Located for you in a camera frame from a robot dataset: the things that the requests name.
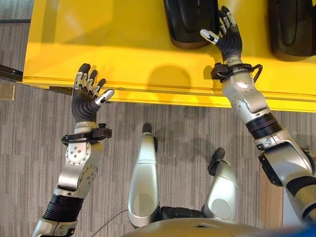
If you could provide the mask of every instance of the gray carpet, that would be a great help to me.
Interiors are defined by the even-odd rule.
[[[0,64],[23,69],[28,27],[0,24]],[[67,95],[17,85],[14,101],[0,101],[1,237],[30,236],[43,215],[65,162],[60,138],[72,133],[75,125],[70,100]],[[316,150],[316,114],[274,115],[303,148]],[[208,159],[223,147],[237,174],[237,221],[262,227],[258,220],[259,152],[230,109],[110,103],[99,112],[98,122],[106,122],[113,137],[104,142],[97,179],[74,236],[91,236],[127,208],[145,122],[153,125],[158,137],[161,205],[200,209],[212,181],[206,170]],[[131,230],[125,212],[96,236],[120,236]]]

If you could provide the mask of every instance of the robotic hand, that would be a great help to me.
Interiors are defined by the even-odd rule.
[[[272,115],[264,96],[255,88],[261,65],[252,67],[241,61],[242,42],[236,20],[225,6],[219,11],[222,37],[202,29],[200,34],[222,53],[224,64],[216,63],[211,72],[219,79],[223,94],[234,113],[245,123],[261,151],[259,161],[269,180],[284,186],[291,204],[302,221],[316,222],[316,177],[311,157],[282,128]],[[258,69],[251,77],[250,73]]]
[[[103,151],[99,141],[112,135],[104,123],[96,126],[96,113],[114,95],[114,91],[109,89],[98,96],[105,79],[94,86],[97,71],[93,70],[88,78],[89,70],[90,65],[85,63],[76,75],[72,97],[75,132],[62,138],[62,143],[67,145],[66,163],[32,237],[73,235],[83,200],[98,170],[97,162]]]

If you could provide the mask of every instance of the black object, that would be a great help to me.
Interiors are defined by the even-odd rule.
[[[30,23],[30,19],[1,19],[0,23]]]
[[[312,176],[302,176],[296,179],[292,179],[290,182],[287,183],[287,189],[295,195],[300,191],[302,188],[307,187],[309,185],[316,185],[316,178]]]
[[[47,206],[43,218],[56,222],[76,221],[81,210],[83,200],[83,198],[54,194]]]
[[[98,128],[92,129],[91,132],[77,133],[74,135],[65,135],[61,139],[61,142],[65,145],[69,143],[81,143],[81,142],[100,142],[106,138],[112,137],[112,130],[105,127],[105,123],[100,123]]]
[[[23,72],[6,67],[4,65],[0,65],[0,78],[13,82],[22,81]]]
[[[146,123],[143,125],[142,133],[144,132],[152,132],[152,125],[150,123]]]
[[[217,168],[218,164],[221,162],[221,160],[224,158],[224,156],[225,156],[225,150],[223,148],[218,148],[214,152],[212,159],[211,159],[211,162],[209,163],[209,165],[207,167],[208,173],[211,176],[215,176],[216,168]]]
[[[234,73],[233,69],[239,69],[240,71]],[[236,75],[236,74],[244,73],[244,72],[252,73],[256,69],[258,69],[258,72],[253,78],[254,82],[257,81],[258,77],[260,76],[262,72],[263,66],[261,64],[257,64],[254,67],[252,67],[251,64],[240,63],[240,64],[234,64],[229,67],[227,64],[215,63],[214,68],[211,71],[211,77],[213,80],[219,80],[221,83],[223,83],[223,81],[226,78],[232,75]]]
[[[142,128],[142,133],[144,132],[152,132],[152,125],[150,123],[145,123],[143,125],[143,128]],[[156,137],[154,137],[154,146],[155,146],[155,151],[157,153],[158,151],[158,139]]]
[[[262,165],[262,169],[265,172],[266,176],[268,177],[269,181],[276,186],[282,187],[283,186],[282,182],[280,181],[277,174],[273,170],[265,154],[264,153],[260,154],[258,158]]]
[[[246,123],[246,127],[254,139],[271,135],[282,129],[280,124],[277,122],[277,119],[271,113],[262,115],[261,117]]]
[[[209,44],[201,29],[219,33],[217,0],[163,0],[172,43],[184,49]]]
[[[284,61],[316,55],[316,7],[312,0],[269,0],[269,27],[274,56]]]
[[[163,206],[160,208],[160,220],[174,218],[203,218],[204,215],[198,210],[190,210],[183,207]]]

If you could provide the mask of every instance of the black cable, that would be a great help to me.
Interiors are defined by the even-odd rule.
[[[98,229],[91,237],[94,237],[100,230],[106,227],[112,220],[114,220],[117,216],[121,215],[122,213],[126,212],[127,210],[120,211],[114,217],[112,217],[108,222],[106,222],[100,229]]]
[[[254,76],[253,78],[253,83],[256,83],[257,79],[259,78],[261,72],[262,72],[262,69],[263,69],[263,66],[261,64],[257,64],[256,66],[254,66],[252,68],[253,70],[256,70],[258,69],[258,72],[256,73],[256,75]]]

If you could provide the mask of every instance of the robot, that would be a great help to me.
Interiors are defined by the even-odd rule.
[[[262,151],[259,161],[269,180],[283,186],[298,218],[306,225],[316,223],[316,177],[311,157],[300,148],[289,132],[272,115],[264,96],[254,84],[261,65],[252,67],[241,61],[242,40],[233,14],[225,6],[219,10],[222,19],[221,36],[202,29],[200,34],[218,47],[223,64],[217,63],[211,72],[222,83],[234,113],[245,123]],[[254,78],[251,72],[258,69]],[[40,218],[33,237],[73,235],[82,203],[96,177],[97,162],[102,156],[100,141],[112,131],[105,124],[96,125],[96,113],[114,91],[99,96],[105,83],[97,86],[94,70],[88,78],[89,64],[83,64],[75,79],[72,113],[76,121],[73,135],[66,135],[66,163],[59,176],[53,197]],[[259,229],[234,223],[236,213],[236,177],[225,160],[224,150],[218,149],[208,171],[214,175],[201,211],[181,207],[160,207],[156,139],[149,124],[143,126],[138,158],[133,169],[128,217],[135,231],[125,236],[257,236]]]

